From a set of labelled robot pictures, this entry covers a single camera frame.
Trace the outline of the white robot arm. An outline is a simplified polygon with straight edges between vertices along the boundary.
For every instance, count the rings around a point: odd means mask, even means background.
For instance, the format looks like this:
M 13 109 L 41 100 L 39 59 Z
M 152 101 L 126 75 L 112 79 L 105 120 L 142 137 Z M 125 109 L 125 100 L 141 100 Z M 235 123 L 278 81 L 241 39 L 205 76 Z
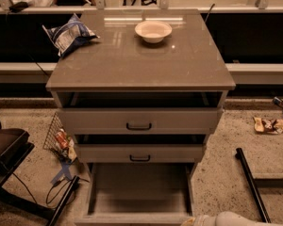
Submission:
M 283 226 L 283 224 L 253 221 L 236 213 L 225 211 L 214 217 L 209 215 L 192 217 L 180 226 Z

